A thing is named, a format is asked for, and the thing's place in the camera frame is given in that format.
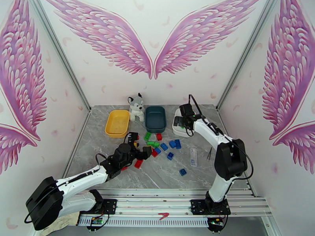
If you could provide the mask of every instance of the husky plush toy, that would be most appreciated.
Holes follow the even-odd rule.
[[[145,121],[145,114],[144,114],[144,107],[143,107],[143,100],[140,93],[134,98],[128,97],[128,103],[130,104],[130,120],[132,122],[135,121],[135,117],[138,116],[141,122]]]

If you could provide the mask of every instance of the pink wing mural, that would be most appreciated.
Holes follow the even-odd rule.
[[[157,79],[161,72],[175,74],[214,49],[248,18],[259,0],[226,0],[188,14],[170,33],[154,67],[136,32],[118,14],[78,0],[47,1],[58,9],[55,12],[61,21],[93,50],[124,71],[145,72],[150,79],[154,74]]]
[[[0,34],[0,90],[21,130],[0,124],[0,173],[15,164],[21,147],[37,146],[37,125],[46,112],[44,70],[27,0],[15,0]]]
[[[247,20],[258,0],[225,0],[183,17],[154,61],[154,77],[184,70]]]
[[[271,28],[265,86],[264,118],[273,124],[269,137],[290,147],[293,160],[314,174],[315,121],[290,126],[296,119],[314,81],[315,39],[313,27],[297,0],[281,0],[280,15]]]
[[[71,31],[126,72],[152,78],[152,60],[127,20],[78,0],[47,0]]]
[[[280,143],[290,147],[293,160],[312,174],[315,171],[315,121],[299,124],[288,129],[273,145]]]
[[[264,118],[273,124],[269,139],[281,135],[295,120],[314,80],[315,39],[297,0],[281,0],[269,39]]]

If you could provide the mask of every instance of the dark blue tray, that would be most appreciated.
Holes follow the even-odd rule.
[[[166,128],[165,110],[161,106],[147,107],[145,110],[145,127],[150,133],[162,133]]]

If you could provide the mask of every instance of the white wall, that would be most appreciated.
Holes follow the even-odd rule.
[[[315,26],[313,9],[315,0],[300,0],[300,2],[304,16]],[[262,95],[266,93],[262,93],[262,88],[264,67],[267,63],[268,40],[274,17],[279,12],[280,1],[268,18],[256,42],[256,50],[250,54],[220,114],[229,133],[233,137],[244,140],[246,151],[255,167],[251,182],[258,195],[268,199],[282,235],[314,235],[315,175],[311,174],[309,164],[308,170],[304,168],[306,161],[302,161],[302,166],[298,161],[294,163],[293,153],[289,146],[272,145],[274,140],[269,140],[269,136],[273,133],[273,125],[263,118]],[[315,35],[311,33],[310,36],[307,42],[309,48],[313,49],[311,39],[314,39]],[[313,59],[313,53],[312,50],[311,57],[307,57],[308,63]],[[314,74],[313,69],[309,74],[309,77]],[[304,71],[304,77],[308,77],[306,71]],[[278,79],[283,81],[283,75],[279,75]],[[314,120],[314,95],[315,84],[313,83],[291,127]],[[312,157],[309,160],[314,160],[315,151],[312,142],[310,151]]]
[[[187,14],[224,0],[79,0],[102,7],[126,19],[138,34],[152,60],[168,35]],[[176,74],[162,72],[158,79],[144,72],[131,75],[75,35],[55,14],[56,8],[41,0],[63,49],[91,105],[125,105],[128,96],[141,92],[146,104],[181,104],[192,93],[200,104],[216,104],[220,98],[266,0],[238,29],[215,49]]]
[[[0,5],[0,31],[4,28],[14,0],[2,0]],[[87,114],[83,103],[74,89],[69,76],[47,38],[40,21],[30,9],[30,16],[35,20],[38,38],[41,44],[42,67],[47,98],[46,119],[37,125],[36,133],[41,138],[34,140],[37,147],[27,145],[18,154],[17,164],[0,175],[0,229],[1,235],[29,235],[32,224],[25,225],[27,215],[25,202],[38,184],[46,177],[61,177],[70,151]],[[3,94],[0,92],[0,123],[15,126]]]

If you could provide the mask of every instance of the red lego brick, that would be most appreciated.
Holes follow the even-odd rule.
[[[153,150],[151,154],[153,155],[153,157],[157,157],[159,153]]]
[[[137,162],[135,163],[135,167],[140,169],[142,163],[143,163],[143,160],[137,160]]]
[[[157,139],[158,141],[162,140],[162,135],[161,135],[161,134],[156,134],[156,139]]]

